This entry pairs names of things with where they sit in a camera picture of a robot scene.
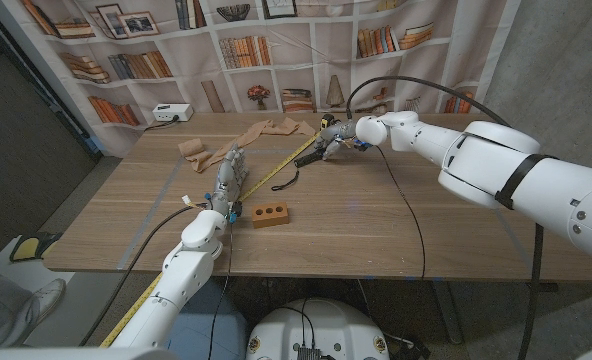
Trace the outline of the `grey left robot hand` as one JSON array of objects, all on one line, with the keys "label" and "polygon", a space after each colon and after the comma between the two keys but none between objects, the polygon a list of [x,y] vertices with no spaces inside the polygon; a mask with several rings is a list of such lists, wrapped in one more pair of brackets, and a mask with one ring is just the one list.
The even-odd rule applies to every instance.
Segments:
[{"label": "grey left robot hand", "polygon": [[211,197],[211,209],[227,216],[231,205],[240,195],[242,184],[248,173],[245,150],[234,143],[219,165]]}]

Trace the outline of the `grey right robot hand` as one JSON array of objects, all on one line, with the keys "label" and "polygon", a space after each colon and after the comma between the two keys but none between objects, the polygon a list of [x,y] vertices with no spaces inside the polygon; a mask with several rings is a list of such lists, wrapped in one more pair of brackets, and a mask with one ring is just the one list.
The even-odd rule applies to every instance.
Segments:
[{"label": "grey right robot hand", "polygon": [[356,123],[338,122],[323,129],[315,140],[315,149],[321,153],[321,158],[327,160],[335,154],[345,140],[356,136]]}]

